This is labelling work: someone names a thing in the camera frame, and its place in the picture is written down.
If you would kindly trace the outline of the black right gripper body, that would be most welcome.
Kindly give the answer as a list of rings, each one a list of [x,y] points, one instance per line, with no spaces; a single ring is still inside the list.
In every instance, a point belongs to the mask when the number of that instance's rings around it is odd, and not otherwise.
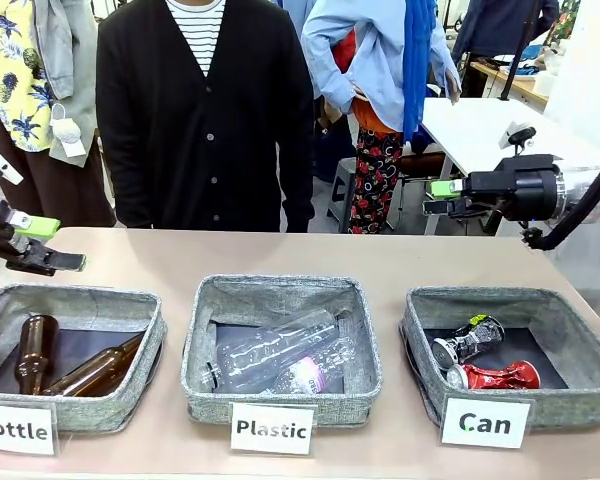
[[[551,154],[503,158],[493,171],[467,176],[474,204],[495,207],[507,220],[548,220],[557,204],[558,167]]]

